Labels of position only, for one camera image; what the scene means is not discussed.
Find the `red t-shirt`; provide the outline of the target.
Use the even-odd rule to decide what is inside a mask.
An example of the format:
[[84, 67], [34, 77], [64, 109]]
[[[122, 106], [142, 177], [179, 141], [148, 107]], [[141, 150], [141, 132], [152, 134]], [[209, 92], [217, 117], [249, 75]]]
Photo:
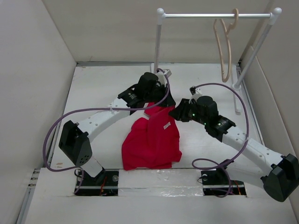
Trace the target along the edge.
[[145, 110], [146, 118], [137, 119], [122, 147], [123, 169], [166, 169], [179, 162], [180, 135], [175, 119], [169, 115], [175, 106], [156, 106]]

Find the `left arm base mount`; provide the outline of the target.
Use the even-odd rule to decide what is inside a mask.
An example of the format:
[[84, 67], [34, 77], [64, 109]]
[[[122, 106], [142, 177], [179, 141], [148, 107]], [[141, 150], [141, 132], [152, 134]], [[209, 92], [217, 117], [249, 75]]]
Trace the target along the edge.
[[76, 196], [118, 196], [118, 169], [103, 169], [96, 177], [91, 177], [85, 171], [76, 169]]

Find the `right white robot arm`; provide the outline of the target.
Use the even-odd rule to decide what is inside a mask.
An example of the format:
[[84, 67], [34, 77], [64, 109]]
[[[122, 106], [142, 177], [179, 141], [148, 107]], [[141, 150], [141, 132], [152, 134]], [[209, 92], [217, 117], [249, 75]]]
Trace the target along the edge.
[[245, 171], [240, 173], [238, 179], [263, 188], [274, 200], [284, 202], [298, 187], [299, 160], [297, 157], [292, 154], [284, 156], [248, 138], [233, 121], [219, 114], [217, 104], [211, 97], [182, 99], [169, 115], [176, 121], [193, 120], [202, 124], [211, 137], [239, 151], [256, 164], [260, 172]]

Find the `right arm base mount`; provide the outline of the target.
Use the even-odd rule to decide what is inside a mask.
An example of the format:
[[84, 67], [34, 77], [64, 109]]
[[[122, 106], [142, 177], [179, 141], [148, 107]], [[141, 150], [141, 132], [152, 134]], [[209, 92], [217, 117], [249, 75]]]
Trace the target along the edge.
[[220, 167], [211, 170], [200, 170], [197, 182], [203, 187], [204, 196], [246, 196], [244, 182], [228, 180], [225, 169]]

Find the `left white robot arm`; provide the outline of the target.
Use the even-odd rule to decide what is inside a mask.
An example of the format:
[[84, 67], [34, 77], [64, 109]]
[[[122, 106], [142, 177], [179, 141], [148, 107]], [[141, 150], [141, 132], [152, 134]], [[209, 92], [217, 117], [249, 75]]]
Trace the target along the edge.
[[146, 103], [153, 106], [175, 105], [170, 93], [168, 75], [163, 70], [157, 73], [145, 72], [138, 83], [121, 92], [106, 108], [77, 123], [67, 121], [62, 129], [59, 148], [76, 168], [88, 174], [88, 180], [99, 185], [104, 181], [103, 166], [94, 158], [91, 142], [118, 120], [145, 110]]

